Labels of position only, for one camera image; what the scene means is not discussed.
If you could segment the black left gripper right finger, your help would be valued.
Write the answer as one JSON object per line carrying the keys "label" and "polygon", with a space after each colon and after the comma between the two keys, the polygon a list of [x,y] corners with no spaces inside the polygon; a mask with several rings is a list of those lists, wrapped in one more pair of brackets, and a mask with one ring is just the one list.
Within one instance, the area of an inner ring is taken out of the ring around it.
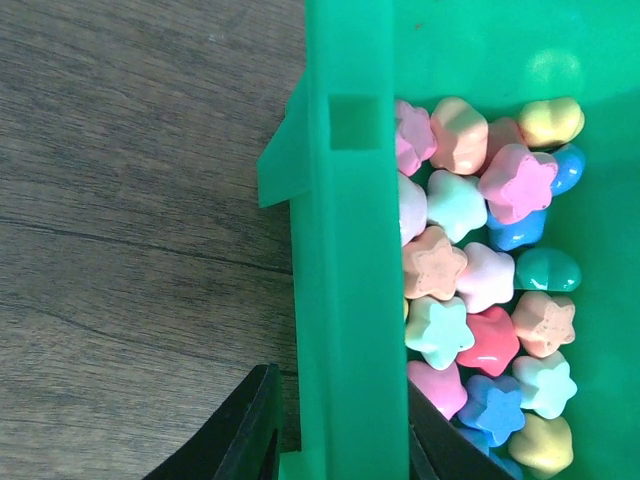
{"label": "black left gripper right finger", "polygon": [[513,479],[464,438],[411,381],[408,398],[411,479]]}

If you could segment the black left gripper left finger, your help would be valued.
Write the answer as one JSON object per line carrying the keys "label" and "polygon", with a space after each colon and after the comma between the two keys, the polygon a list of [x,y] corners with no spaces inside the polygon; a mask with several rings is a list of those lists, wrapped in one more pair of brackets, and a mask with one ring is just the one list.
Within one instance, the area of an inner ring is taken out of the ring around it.
{"label": "black left gripper left finger", "polygon": [[148,479],[279,477],[283,396],[275,364],[255,366],[204,425]]}

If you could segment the green bin with star candies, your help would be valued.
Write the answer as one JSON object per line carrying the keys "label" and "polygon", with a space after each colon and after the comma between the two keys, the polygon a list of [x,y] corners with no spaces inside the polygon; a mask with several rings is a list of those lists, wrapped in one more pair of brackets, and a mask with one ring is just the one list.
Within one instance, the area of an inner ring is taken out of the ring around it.
{"label": "green bin with star candies", "polygon": [[310,1],[306,69],[257,163],[288,202],[301,448],[284,479],[409,475],[394,102],[457,96],[488,116],[570,96],[586,171],[543,241],[573,257],[577,384],[566,479],[639,475],[639,5]]}

